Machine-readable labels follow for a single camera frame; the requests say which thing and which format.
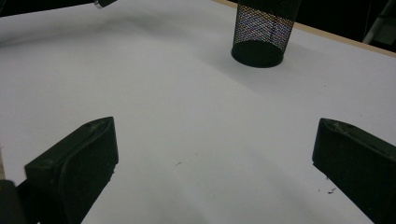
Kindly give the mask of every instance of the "black object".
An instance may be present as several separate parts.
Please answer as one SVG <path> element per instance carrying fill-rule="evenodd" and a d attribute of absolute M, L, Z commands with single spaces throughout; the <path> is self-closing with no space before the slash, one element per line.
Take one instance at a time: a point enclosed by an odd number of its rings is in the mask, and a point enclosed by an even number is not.
<path fill-rule="evenodd" d="M 0 198 L 1 224 L 79 224 L 109 182 L 119 161 L 113 118 L 84 124 L 25 166 L 26 180 Z M 2 189 L 12 192 L 9 181 Z M 16 204 L 12 209 L 7 204 Z"/>
<path fill-rule="evenodd" d="M 0 0 L 0 17 L 95 3 L 106 7 L 117 0 Z"/>
<path fill-rule="evenodd" d="M 321 119 L 313 161 L 375 224 L 396 223 L 396 147 L 350 124 Z"/>
<path fill-rule="evenodd" d="M 233 57 L 253 67 L 280 64 L 301 0 L 239 0 Z"/>

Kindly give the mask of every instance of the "mesh container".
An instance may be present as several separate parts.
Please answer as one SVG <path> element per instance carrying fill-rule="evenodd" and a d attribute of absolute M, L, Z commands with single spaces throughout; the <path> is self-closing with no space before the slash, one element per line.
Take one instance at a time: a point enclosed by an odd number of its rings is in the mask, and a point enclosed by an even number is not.
<path fill-rule="evenodd" d="M 301 0 L 239 0 L 233 57 L 254 67 L 280 64 Z"/>

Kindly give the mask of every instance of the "cylindrical container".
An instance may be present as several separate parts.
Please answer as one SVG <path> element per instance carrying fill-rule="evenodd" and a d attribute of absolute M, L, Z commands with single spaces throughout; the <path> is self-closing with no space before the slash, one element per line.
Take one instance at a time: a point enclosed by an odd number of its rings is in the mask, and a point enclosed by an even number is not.
<path fill-rule="evenodd" d="M 239 0 L 233 57 L 253 67 L 283 60 L 301 0 Z"/>

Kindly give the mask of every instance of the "white tabletop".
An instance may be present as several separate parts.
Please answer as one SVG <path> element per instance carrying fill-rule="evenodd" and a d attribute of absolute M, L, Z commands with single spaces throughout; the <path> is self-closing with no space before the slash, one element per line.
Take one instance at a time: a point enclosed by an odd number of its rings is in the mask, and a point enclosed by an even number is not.
<path fill-rule="evenodd" d="M 120 163 L 84 224 L 372 223 L 311 156 L 320 118 L 396 145 L 396 59 L 294 29 L 281 65 L 247 67 L 235 13 L 119 0 L 1 18 L 7 179 L 113 116 Z"/>

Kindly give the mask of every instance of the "table edge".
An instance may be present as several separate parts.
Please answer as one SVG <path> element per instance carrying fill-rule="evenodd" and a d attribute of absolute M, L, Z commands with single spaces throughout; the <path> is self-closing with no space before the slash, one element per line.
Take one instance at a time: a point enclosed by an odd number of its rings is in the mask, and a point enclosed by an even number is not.
<path fill-rule="evenodd" d="M 227 7 L 233 7 L 233 8 L 237 7 L 236 3 L 230 2 L 230 1 L 227 1 L 227 0 L 212 0 L 212 1 L 220 3 L 220 4 L 222 4 L 224 6 L 227 6 Z M 332 33 L 329 33 L 329 32 L 325 32 L 325 31 L 322 31 L 322 30 L 319 30 L 319 29 L 316 29 L 316 28 L 313 28 L 313 27 L 310 27 L 310 26 L 307 26 L 307 25 L 303 25 L 303 24 L 301 24 L 299 22 L 295 22 L 293 27 L 298 29 L 298 30 L 301 30 L 301 31 L 304 31 L 304 32 L 308 32 L 308 33 L 313 34 L 313 35 L 319 35 L 319 36 L 322 36 L 322 37 L 325 37 L 325 38 L 328 38 L 328 39 L 331 39 L 331 40 L 335 40 L 337 42 L 345 43 L 345 44 L 348 44 L 348 45 L 351 45 L 351 46 L 354 46 L 354 47 L 357 47 L 357 48 L 367 49 L 367 50 L 370 50 L 370 51 L 373 51 L 373 52 L 376 52 L 376 53 L 385 54 L 385 55 L 388 55 L 390 57 L 396 58 L 396 53 L 395 52 L 388 51 L 388 50 L 385 50 L 385 49 L 380 49 L 380 48 L 377 48 L 377 47 L 374 47 L 374 46 L 371 46 L 371 45 L 367 45 L 367 44 L 361 43 L 361 42 L 356 41 L 356 40 L 348 39 L 348 38 L 340 36 L 340 35 L 335 35 L 335 34 L 332 34 Z"/>

